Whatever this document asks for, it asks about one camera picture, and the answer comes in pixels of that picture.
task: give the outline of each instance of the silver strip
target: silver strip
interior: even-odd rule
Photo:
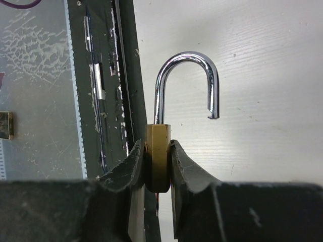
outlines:
[[[105,91],[102,89],[102,82],[101,82],[101,72],[100,72],[100,64],[94,64],[94,75],[96,81],[96,88],[97,88],[97,97],[100,100],[105,100]]]

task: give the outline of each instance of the wire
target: wire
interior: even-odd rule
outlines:
[[[33,8],[34,6],[38,5],[40,2],[41,2],[41,0],[35,0],[30,4],[19,5],[19,4],[9,3],[6,0],[0,0],[0,4],[4,4],[7,7],[13,8],[13,9],[30,9],[30,8]]]

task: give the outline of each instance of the white wooden surface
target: white wooden surface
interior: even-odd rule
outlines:
[[[155,79],[172,55],[200,51],[220,76],[219,120],[206,77],[182,64],[169,77],[165,122],[187,154],[220,180],[323,185],[323,1],[135,0],[148,122]],[[170,193],[161,197],[172,241]]]

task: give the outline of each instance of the metal frame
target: metal frame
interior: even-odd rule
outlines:
[[[84,17],[87,14],[91,16],[94,58],[102,64],[106,116],[101,116],[100,119],[105,124],[104,148],[108,157],[105,161],[107,169],[110,170],[126,157],[125,142],[128,142],[128,148],[131,150],[135,141],[145,138],[147,118],[137,52],[134,7],[133,1],[128,0],[68,0],[68,7],[87,175],[88,178],[95,178],[102,175],[103,171],[98,162],[100,137],[95,130],[95,111],[92,95],[89,95],[92,93],[89,68],[92,57],[86,49]],[[111,76],[110,67],[114,64],[116,70],[117,63],[120,76]],[[119,87],[123,93],[122,100]],[[122,130],[123,123],[126,126],[125,130]],[[127,132],[126,140],[121,136],[124,131]],[[155,208],[155,194],[145,189],[146,241],[160,241]]]
[[[146,155],[138,140],[129,156],[98,181],[1,183],[1,238],[160,241],[158,233],[147,233],[144,221]],[[176,140],[171,157],[174,237],[179,242],[322,241],[322,187],[221,182]]]

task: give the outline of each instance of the brass padlock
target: brass padlock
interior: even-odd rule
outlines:
[[[166,193],[171,185],[170,125],[146,126],[146,186],[153,193]]]
[[[203,67],[207,75],[207,107],[210,119],[219,118],[219,78],[210,58],[198,52],[183,52],[170,58],[161,68],[155,90],[154,124],[146,126],[145,185],[153,192],[166,193],[171,184],[171,126],[164,124],[166,80],[172,69],[182,62],[194,62]]]

